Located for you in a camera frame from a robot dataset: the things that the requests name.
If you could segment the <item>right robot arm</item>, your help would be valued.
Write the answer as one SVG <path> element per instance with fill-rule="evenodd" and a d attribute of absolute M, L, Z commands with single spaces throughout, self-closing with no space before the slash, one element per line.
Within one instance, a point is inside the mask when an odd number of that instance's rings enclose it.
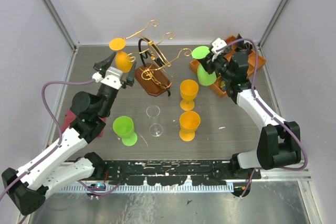
<path fill-rule="evenodd" d="M 230 172 L 241 179 L 250 168 L 295 170 L 301 161 L 300 127 L 277 115 L 259 96 L 248 79 L 248 56 L 236 52 L 227 60 L 223 54 L 210 51 L 200 63 L 209 73 L 216 73 L 226 81 L 227 95 L 241 107 L 260 129 L 256 149 L 233 154 Z"/>

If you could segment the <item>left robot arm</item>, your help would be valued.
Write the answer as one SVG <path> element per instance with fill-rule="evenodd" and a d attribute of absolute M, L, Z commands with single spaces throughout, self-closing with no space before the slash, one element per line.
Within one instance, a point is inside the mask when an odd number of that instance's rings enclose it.
<path fill-rule="evenodd" d="M 86 178 L 101 179 L 106 164 L 95 152 L 84 155 L 72 165 L 59 166 L 72 154 L 90 144 L 103 131 L 112 105 L 121 88 L 133 86 L 136 64 L 125 79 L 123 72 L 112 66 L 116 53 L 94 64 L 92 79 L 83 84 L 99 83 L 97 94 L 78 92 L 70 107 L 75 119 L 64 130 L 59 130 L 59 138 L 42 153 L 18 169 L 8 168 L 1 177 L 4 192 L 23 216 L 40 208 L 47 198 L 57 190 Z"/>

